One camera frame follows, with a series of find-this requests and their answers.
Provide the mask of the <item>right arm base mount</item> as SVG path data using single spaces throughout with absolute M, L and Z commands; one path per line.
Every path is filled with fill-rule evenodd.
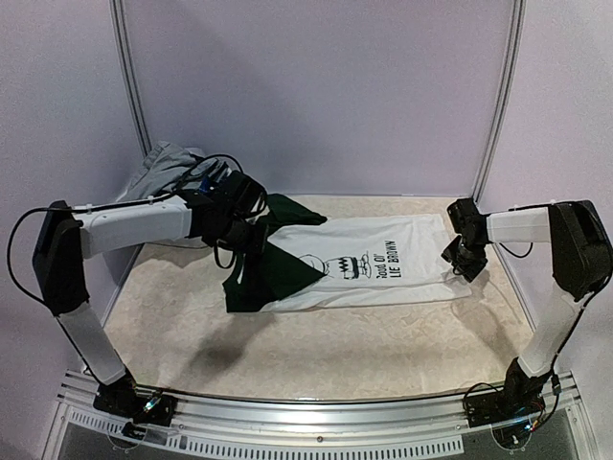
M 468 388 L 462 406 L 471 428 L 489 426 L 495 444 L 504 450 L 521 450 L 547 420 L 542 388 L 512 397 L 505 388 L 479 382 Z

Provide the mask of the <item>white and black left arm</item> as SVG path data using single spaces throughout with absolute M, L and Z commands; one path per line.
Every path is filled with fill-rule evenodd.
M 142 408 L 142 395 L 124 380 L 128 370 L 91 306 L 85 264 L 144 243 L 185 239 L 235 253 L 261 253 L 267 230 L 255 217 L 266 203 L 264 187 L 239 171 L 205 185 L 98 206 L 57 201 L 45 211 L 33 254 L 44 306 L 95 380 L 106 385 L 106 401 L 123 416 Z

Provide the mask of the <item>white and green raglan shirt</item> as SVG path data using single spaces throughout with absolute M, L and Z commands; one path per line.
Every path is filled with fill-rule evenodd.
M 229 313 L 289 312 L 452 301 L 471 289 L 441 254 L 437 214 L 327 218 L 274 194 L 258 221 L 262 254 L 238 256 L 224 282 Z

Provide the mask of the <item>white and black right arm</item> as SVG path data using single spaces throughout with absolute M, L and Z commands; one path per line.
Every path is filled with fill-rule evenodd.
M 471 198 L 447 207 L 456 233 L 442 253 L 453 272 L 473 282 L 485 269 L 486 246 L 548 243 L 553 284 L 549 307 L 529 344 L 507 370 L 495 409 L 516 417 L 552 375 L 556 359 L 590 300 L 612 279 L 612 244 L 593 203 L 558 201 L 482 214 Z

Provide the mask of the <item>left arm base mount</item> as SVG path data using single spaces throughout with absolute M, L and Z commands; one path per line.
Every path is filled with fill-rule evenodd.
M 93 401 L 95 409 L 125 418 L 122 435 L 137 440 L 145 439 L 148 425 L 169 427 L 177 404 L 174 396 L 160 390 L 139 395 L 130 381 L 101 384 Z

